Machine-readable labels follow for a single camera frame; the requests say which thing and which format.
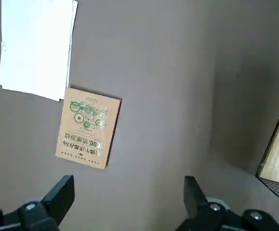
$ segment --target white paper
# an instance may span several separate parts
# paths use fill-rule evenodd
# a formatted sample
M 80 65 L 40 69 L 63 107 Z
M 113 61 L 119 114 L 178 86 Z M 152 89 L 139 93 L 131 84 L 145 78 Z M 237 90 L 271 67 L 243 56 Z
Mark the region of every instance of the white paper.
M 74 6 L 73 0 L 2 0 L 3 89 L 63 99 Z

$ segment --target book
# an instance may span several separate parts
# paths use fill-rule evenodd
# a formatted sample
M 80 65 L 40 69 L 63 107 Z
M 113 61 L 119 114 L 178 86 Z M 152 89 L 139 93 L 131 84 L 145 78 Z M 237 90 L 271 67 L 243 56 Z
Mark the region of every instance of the book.
M 120 102 L 118 99 L 67 88 L 55 155 L 105 169 Z

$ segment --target book cover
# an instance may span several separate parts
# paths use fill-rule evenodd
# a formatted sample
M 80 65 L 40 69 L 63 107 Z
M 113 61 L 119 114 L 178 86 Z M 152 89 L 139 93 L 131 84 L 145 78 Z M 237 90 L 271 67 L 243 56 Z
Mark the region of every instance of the book cover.
M 105 169 L 120 100 L 67 88 L 56 156 Z

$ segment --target metal screw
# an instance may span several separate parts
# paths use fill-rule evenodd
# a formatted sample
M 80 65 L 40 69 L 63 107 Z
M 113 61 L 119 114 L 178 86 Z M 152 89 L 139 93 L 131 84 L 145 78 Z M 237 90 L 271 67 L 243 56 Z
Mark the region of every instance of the metal screw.
M 26 206 L 26 209 L 27 209 L 27 210 L 31 210 L 31 209 L 33 209 L 34 207 L 35 207 L 34 204 L 29 204 L 28 206 Z
M 211 204 L 210 208 L 213 209 L 214 211 L 218 211 L 221 209 L 220 206 L 218 206 L 217 204 Z
M 252 212 L 250 215 L 256 220 L 261 220 L 263 218 L 258 212 Z

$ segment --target green gear illustration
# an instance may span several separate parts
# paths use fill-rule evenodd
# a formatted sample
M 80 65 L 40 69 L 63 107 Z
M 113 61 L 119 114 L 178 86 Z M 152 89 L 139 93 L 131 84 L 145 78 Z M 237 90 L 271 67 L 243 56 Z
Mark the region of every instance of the green gear illustration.
M 83 114 L 81 113 L 76 113 L 74 115 L 74 120 L 77 122 L 77 123 L 82 123 L 84 121 L 84 116 Z
M 93 115 L 94 115 L 94 116 L 96 116 L 96 115 L 98 115 L 98 114 L 99 114 L 99 112 L 100 112 L 100 110 L 98 110 L 98 109 L 94 109 L 94 110 L 93 110 Z
M 96 122 L 95 122 L 95 124 L 96 124 L 97 126 L 99 126 L 99 125 L 100 125 L 100 122 L 101 122 L 101 121 L 100 121 L 99 119 L 97 119 Z
M 83 123 L 84 128 L 89 128 L 90 127 L 90 123 L 88 121 L 85 121 Z
M 104 111 L 104 110 L 102 110 L 102 111 L 100 111 L 100 115 L 102 116 L 102 117 L 106 117 L 106 111 Z
M 92 106 L 90 106 L 89 104 L 87 104 L 87 105 L 84 107 L 84 111 L 85 111 L 87 114 L 90 114 L 91 108 L 92 108 Z
M 72 112 L 78 112 L 79 110 L 80 110 L 80 103 L 78 103 L 78 102 L 71 102 L 70 103 L 70 110 L 72 111 Z

